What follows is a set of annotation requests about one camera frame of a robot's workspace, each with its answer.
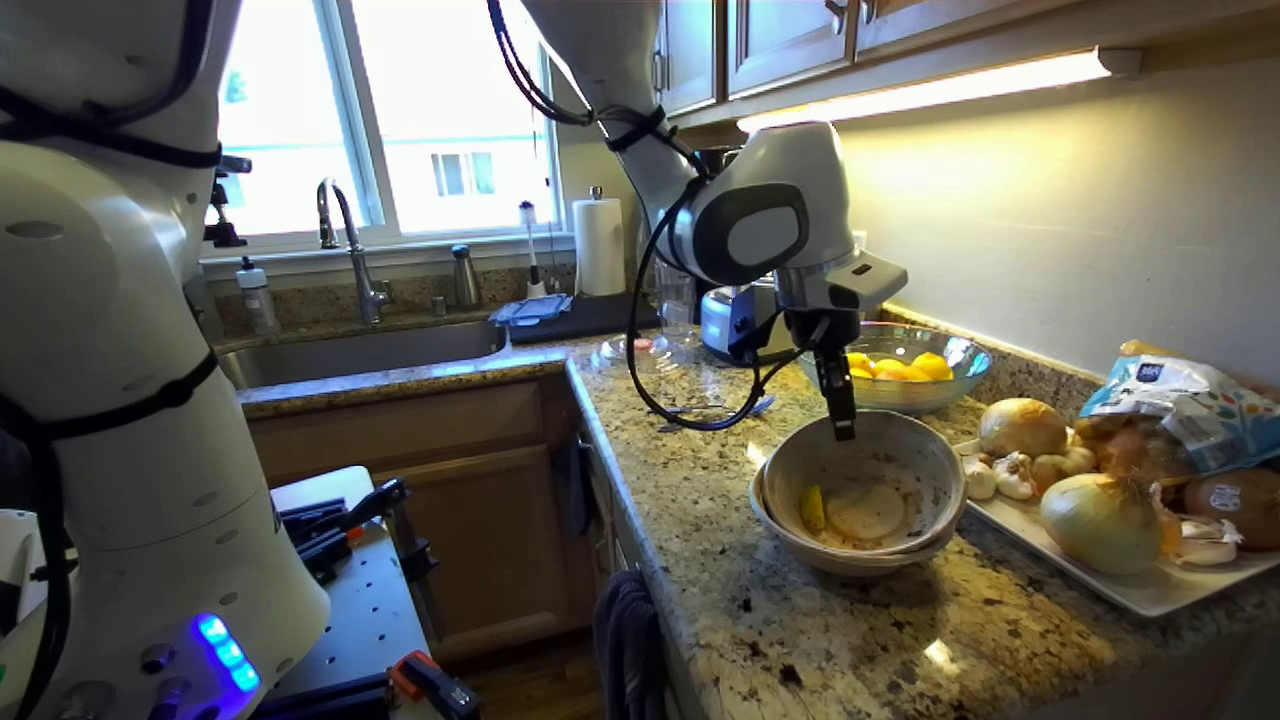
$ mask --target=lemon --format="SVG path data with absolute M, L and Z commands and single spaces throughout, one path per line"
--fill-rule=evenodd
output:
M 809 486 L 800 493 L 800 521 L 806 530 L 818 534 L 827 527 L 827 515 L 822 510 L 822 488 Z
M 932 380 L 924 370 L 904 365 L 902 368 L 890 368 L 876 373 L 877 380 L 897 380 L 901 383 L 927 383 Z
M 886 357 L 876 361 L 872 366 L 872 373 L 878 378 L 884 370 L 901 370 L 902 368 L 906 368 L 906 365 L 904 365 L 901 360 L 897 360 L 896 357 Z
M 915 360 L 911 360 L 911 366 L 919 368 L 933 380 L 950 380 L 955 378 L 946 359 L 936 352 L 922 352 Z
M 865 352 L 850 352 L 845 355 L 845 359 L 849 360 L 850 370 L 856 368 L 863 370 L 864 373 L 868 373 L 868 377 L 870 377 L 869 373 L 872 372 L 872 359 L 868 357 Z

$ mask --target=blue led light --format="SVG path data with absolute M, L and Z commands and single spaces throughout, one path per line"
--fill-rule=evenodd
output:
M 234 682 L 236 687 L 243 692 L 253 692 L 257 689 L 257 673 L 253 671 L 253 667 L 246 662 L 244 665 L 232 670 L 232 682 Z
M 253 670 L 253 665 L 244 656 L 244 651 L 239 643 L 232 638 L 232 633 L 227 629 L 227 624 L 223 623 L 221 618 L 209 614 L 198 615 L 196 616 L 196 629 L 205 643 L 209 644 L 209 650 L 218 657 L 218 662 L 224 667 L 224 670 L 219 671 L 228 673 L 232 683 L 241 692 L 256 692 L 262 680 L 257 676 L 257 671 Z
M 244 652 L 241 651 L 238 644 L 236 644 L 236 641 L 220 644 L 215 650 L 218 651 L 218 660 L 221 660 L 223 665 L 228 667 L 234 667 L 241 662 L 244 662 Z
M 211 644 L 218 644 L 227 639 L 227 625 L 220 618 L 207 615 L 200 621 L 200 634 L 205 635 L 205 639 Z

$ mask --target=glass bowl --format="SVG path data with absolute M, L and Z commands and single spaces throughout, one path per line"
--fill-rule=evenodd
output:
M 911 360 L 924 352 L 934 352 L 946 359 L 955 375 L 950 380 L 911 383 L 854 377 L 854 400 L 859 407 L 893 410 L 908 415 L 920 415 L 951 405 L 969 395 L 991 368 L 991 354 L 966 337 L 897 323 L 863 323 L 861 337 L 845 350 L 865 352 L 873 363 L 893 357 L 910 365 Z M 799 363 L 817 387 L 818 370 L 813 364 L 813 354 L 804 354 Z

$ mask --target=faucet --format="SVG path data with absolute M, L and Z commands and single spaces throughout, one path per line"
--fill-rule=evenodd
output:
M 329 219 L 329 191 L 338 199 L 338 209 L 342 211 L 342 224 L 347 231 L 347 254 L 351 255 L 351 269 L 356 273 L 356 302 L 360 304 L 360 319 L 366 325 L 376 325 L 383 322 L 383 305 L 396 301 L 392 286 L 387 281 L 369 279 L 369 265 L 365 263 L 365 246 L 360 245 L 356 234 L 356 223 L 351 220 L 351 206 L 347 205 L 347 196 L 338 190 L 333 178 L 324 178 L 316 187 L 316 211 L 320 213 L 320 247 L 337 250 L 342 247 L 338 242 L 338 233 L 333 229 Z

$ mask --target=upper cabinet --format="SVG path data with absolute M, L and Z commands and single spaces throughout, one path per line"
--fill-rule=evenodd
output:
M 1079 0 L 856 0 L 858 59 L 938 42 Z
M 728 96 L 842 68 L 852 59 L 847 0 L 728 0 Z
M 668 115 L 724 99 L 724 1 L 666 0 L 654 85 Z

